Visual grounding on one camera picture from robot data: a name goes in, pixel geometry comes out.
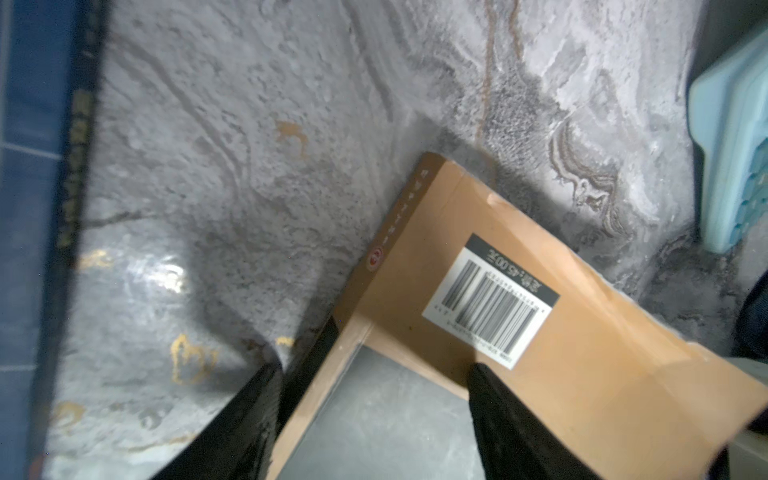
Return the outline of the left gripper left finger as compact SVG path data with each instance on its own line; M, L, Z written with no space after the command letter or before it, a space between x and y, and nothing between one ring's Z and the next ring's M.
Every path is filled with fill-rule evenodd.
M264 479L277 436L282 382L280 365L262 366L154 478Z

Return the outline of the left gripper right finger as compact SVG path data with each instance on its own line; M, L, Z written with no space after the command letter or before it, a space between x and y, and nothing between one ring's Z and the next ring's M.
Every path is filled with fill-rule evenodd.
M475 438L488 479L596 479L485 364L469 370Z

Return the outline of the brown black book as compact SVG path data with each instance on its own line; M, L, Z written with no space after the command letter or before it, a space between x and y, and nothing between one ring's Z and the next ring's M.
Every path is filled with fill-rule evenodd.
M466 396L485 364L605 479L694 479L767 389L656 322L463 167L423 155L333 314L340 335L272 454L276 478L368 346Z

